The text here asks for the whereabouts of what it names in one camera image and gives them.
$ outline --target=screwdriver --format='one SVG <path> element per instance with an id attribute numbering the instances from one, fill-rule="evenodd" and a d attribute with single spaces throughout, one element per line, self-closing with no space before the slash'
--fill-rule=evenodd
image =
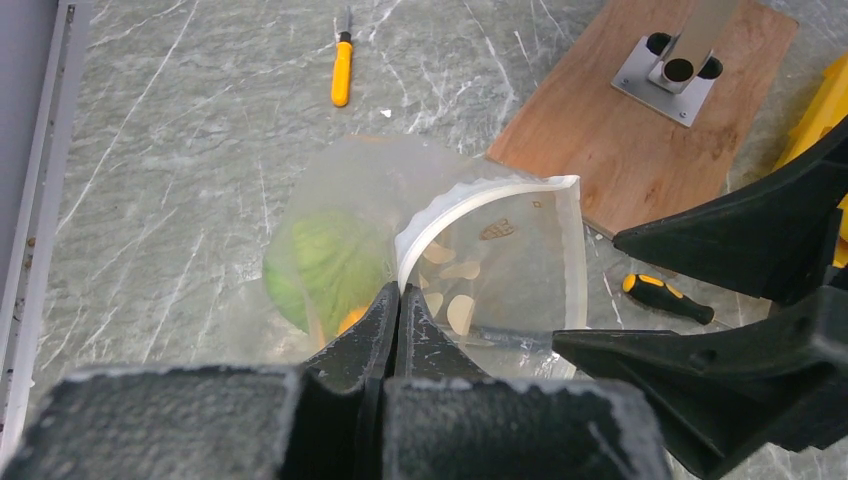
<path id="1" fill-rule="evenodd" d="M 350 6 L 348 6 L 344 26 L 339 33 L 339 43 L 336 46 L 336 63 L 333 65 L 333 89 L 330 97 L 333 99 L 333 105 L 337 107 L 344 107 L 350 99 L 350 66 L 353 60 L 350 17 Z"/>
<path id="2" fill-rule="evenodd" d="M 701 325 L 707 325 L 715 317 L 711 307 L 696 303 L 671 285 L 648 275 L 631 273 L 624 277 L 621 288 L 639 303 L 691 318 Z"/>

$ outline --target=yellow screwdriver handle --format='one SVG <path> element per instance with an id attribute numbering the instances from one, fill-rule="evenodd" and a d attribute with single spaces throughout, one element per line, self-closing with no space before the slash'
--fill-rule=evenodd
<path id="1" fill-rule="evenodd" d="M 333 66 L 333 90 L 330 97 L 333 105 L 344 107 L 350 99 L 350 64 L 353 59 L 353 44 L 341 41 L 336 48 L 336 64 Z"/>

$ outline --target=green vegetable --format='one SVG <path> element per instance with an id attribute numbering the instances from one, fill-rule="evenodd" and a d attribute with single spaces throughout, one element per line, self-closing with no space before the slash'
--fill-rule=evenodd
<path id="1" fill-rule="evenodd" d="M 329 210 L 278 231 L 268 247 L 263 279 L 280 313 L 308 332 L 308 295 L 327 339 L 353 310 L 367 306 L 389 281 L 385 235 L 357 217 Z"/>

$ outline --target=marble floor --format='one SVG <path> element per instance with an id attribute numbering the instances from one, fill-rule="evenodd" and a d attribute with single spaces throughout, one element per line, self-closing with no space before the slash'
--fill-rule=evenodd
<path id="1" fill-rule="evenodd" d="M 336 109 L 342 2 L 95 0 L 33 401 L 91 363 L 302 358 L 302 335 L 256 320 L 267 308 L 256 285 L 310 155 L 347 133 L 420 133 L 482 154 L 602 3 L 354 0 L 352 98 Z M 841 0 L 767 3 L 801 27 L 728 190 L 770 168 L 820 72 L 848 50 Z M 626 273 L 652 270 L 589 229 L 586 248 L 590 326 L 707 330 L 622 298 Z M 675 283 L 716 308 L 709 330 L 768 309 Z M 848 441 L 801 454 L 768 446 L 728 478 L 845 479 L 846 458 Z"/>

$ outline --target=yellow plastic case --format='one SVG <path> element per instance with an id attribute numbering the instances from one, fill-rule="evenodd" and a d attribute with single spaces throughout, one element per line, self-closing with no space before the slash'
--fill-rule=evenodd
<path id="1" fill-rule="evenodd" d="M 848 53 L 824 71 L 824 83 L 804 113 L 801 122 L 789 132 L 789 145 L 774 169 L 777 170 L 797 158 L 842 121 L 846 115 L 848 115 Z M 839 208 L 843 211 L 848 209 L 848 196 L 842 199 Z M 843 215 L 839 236 L 833 264 L 844 267 L 848 264 L 848 213 Z"/>

